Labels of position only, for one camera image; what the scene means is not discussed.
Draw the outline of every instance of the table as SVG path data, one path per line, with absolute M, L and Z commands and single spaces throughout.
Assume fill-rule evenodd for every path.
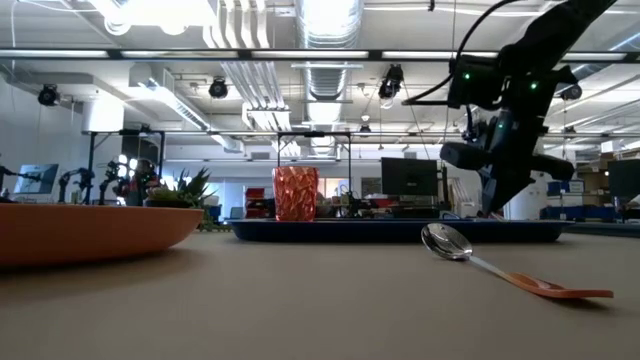
M 640 358 L 640 241 L 565 234 L 476 252 L 616 298 L 546 300 L 420 245 L 194 233 L 141 259 L 0 273 L 0 358 Z

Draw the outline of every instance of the blue tray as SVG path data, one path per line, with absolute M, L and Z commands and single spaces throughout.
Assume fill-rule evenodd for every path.
M 568 221 L 494 220 L 316 220 L 313 222 L 278 222 L 275 220 L 232 220 L 233 232 L 241 240 L 264 242 L 384 242 L 417 243 L 420 231 L 430 223 L 450 225 L 473 243 L 553 242 Z

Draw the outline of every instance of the metal spoon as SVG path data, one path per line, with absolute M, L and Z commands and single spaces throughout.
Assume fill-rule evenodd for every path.
M 488 262 L 473 256 L 473 247 L 469 240 L 456 229 L 445 224 L 429 224 L 422 228 L 421 235 L 424 245 L 438 256 L 447 260 L 469 260 L 513 285 L 540 296 L 563 299 L 613 297 L 613 291 L 610 290 L 565 289 L 560 285 L 542 281 L 529 275 L 506 273 Z

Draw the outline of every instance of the textured red cup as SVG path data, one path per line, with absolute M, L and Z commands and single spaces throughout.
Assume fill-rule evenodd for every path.
M 318 169 L 280 166 L 273 169 L 276 220 L 313 221 L 316 216 Z

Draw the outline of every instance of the computer monitor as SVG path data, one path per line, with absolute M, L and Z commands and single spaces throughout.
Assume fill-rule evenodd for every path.
M 438 196 L 435 160 L 382 158 L 382 193 Z
M 51 194 L 58 175 L 58 164 L 22 165 L 20 174 L 40 176 L 40 181 L 19 177 L 14 189 L 15 194 Z
M 609 191 L 612 196 L 640 194 L 640 159 L 609 161 Z

